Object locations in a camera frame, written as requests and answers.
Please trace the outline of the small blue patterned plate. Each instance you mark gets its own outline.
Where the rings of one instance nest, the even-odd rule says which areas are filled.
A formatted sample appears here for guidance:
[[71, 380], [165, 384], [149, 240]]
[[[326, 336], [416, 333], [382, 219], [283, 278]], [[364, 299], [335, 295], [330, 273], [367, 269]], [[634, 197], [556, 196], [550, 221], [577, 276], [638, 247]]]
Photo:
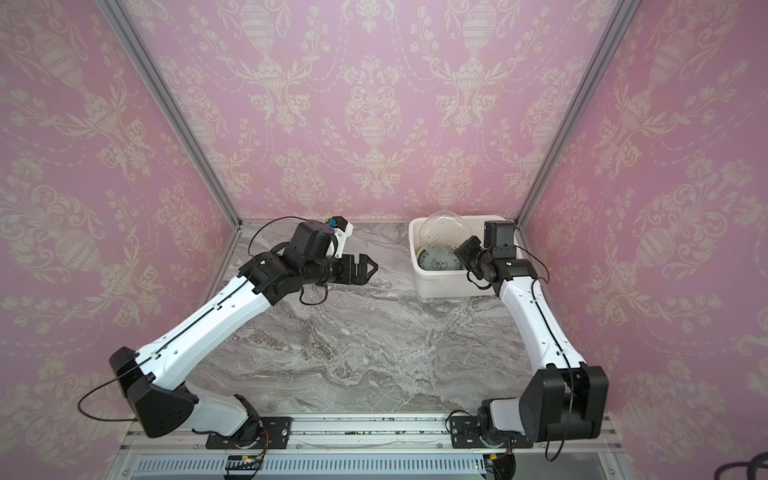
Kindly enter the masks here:
[[461, 261], [450, 247], [421, 248], [416, 259], [417, 265], [424, 271], [445, 272], [463, 269]]

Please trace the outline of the clear glass plate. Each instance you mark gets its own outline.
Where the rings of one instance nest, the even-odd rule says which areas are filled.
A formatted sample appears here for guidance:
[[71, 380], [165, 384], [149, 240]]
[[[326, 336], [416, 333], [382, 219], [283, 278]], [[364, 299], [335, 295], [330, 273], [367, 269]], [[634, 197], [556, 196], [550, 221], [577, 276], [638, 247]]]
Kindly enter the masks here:
[[427, 249], [455, 250], [472, 236], [472, 230], [463, 217], [442, 210], [431, 214], [418, 231], [420, 246]]

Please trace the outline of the white plastic bin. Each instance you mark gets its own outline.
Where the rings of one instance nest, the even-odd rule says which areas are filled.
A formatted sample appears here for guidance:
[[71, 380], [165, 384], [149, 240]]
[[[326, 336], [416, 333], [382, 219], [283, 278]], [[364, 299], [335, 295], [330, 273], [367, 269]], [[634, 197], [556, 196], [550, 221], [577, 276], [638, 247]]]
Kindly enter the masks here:
[[[504, 221], [498, 215], [470, 215], [461, 216], [472, 230], [472, 236], [483, 239], [484, 223], [486, 221]], [[459, 298], [473, 296], [489, 296], [492, 291], [481, 290], [473, 286], [467, 279], [467, 270], [432, 272], [424, 271], [417, 265], [417, 253], [423, 248], [420, 246], [418, 231], [428, 217], [413, 219], [409, 224], [409, 252], [411, 265], [414, 272], [414, 282], [419, 296], [425, 299]]]

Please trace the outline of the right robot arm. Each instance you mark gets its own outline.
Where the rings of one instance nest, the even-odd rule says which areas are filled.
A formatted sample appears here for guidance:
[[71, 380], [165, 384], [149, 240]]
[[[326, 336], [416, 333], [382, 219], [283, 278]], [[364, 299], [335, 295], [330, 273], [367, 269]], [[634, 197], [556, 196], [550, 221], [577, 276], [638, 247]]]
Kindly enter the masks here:
[[536, 271], [538, 261], [518, 256], [517, 226], [484, 223], [484, 238], [472, 236], [455, 250], [471, 281], [491, 288], [510, 312], [523, 339], [532, 377], [518, 398], [489, 399], [478, 409], [480, 435], [489, 445], [565, 442], [600, 435], [608, 376], [590, 365], [568, 340], [550, 308]]

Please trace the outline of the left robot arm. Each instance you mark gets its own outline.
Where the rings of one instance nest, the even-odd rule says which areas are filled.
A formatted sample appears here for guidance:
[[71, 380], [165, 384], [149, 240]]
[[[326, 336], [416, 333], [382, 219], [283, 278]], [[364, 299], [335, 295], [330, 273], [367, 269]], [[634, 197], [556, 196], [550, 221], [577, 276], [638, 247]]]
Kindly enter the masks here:
[[187, 378], [240, 327], [305, 286], [367, 284], [378, 266], [365, 254], [345, 253], [352, 234], [352, 224], [341, 216], [303, 221], [290, 241], [253, 256], [169, 332], [138, 350], [113, 353], [110, 367], [145, 435], [190, 430], [244, 446], [264, 438], [261, 417], [245, 397], [216, 394]]

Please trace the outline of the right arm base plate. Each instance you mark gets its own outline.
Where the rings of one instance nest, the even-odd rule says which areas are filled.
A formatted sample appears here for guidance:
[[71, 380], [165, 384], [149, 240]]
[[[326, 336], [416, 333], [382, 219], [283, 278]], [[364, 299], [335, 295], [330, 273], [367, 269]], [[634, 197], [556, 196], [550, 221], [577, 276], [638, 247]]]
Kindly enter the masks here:
[[519, 432], [493, 433], [483, 427], [475, 416], [451, 415], [445, 424], [454, 449], [517, 450], [533, 447], [533, 443]]

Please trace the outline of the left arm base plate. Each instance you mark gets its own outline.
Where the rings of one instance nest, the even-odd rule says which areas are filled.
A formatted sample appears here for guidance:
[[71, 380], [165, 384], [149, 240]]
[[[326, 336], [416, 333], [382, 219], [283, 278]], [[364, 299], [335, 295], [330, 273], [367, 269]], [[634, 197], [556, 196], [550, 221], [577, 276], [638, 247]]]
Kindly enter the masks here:
[[287, 416], [267, 416], [261, 417], [258, 421], [248, 420], [231, 436], [209, 434], [205, 447], [208, 450], [284, 450], [290, 439], [292, 423], [293, 419]]

